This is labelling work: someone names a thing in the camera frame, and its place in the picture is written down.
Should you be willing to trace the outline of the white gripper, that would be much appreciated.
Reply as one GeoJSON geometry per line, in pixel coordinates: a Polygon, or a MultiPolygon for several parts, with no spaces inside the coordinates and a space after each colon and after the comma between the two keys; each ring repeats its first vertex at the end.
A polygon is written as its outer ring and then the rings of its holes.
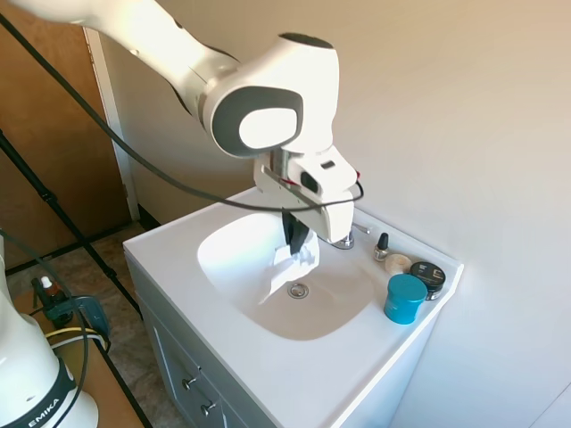
{"type": "Polygon", "coordinates": [[[328,242],[337,242],[351,230],[354,203],[349,191],[321,197],[302,190],[298,185],[286,184],[269,169],[268,161],[259,158],[254,162],[253,178],[266,203],[274,208],[290,212],[282,214],[285,244],[290,254],[298,254],[311,230],[328,242]]]}

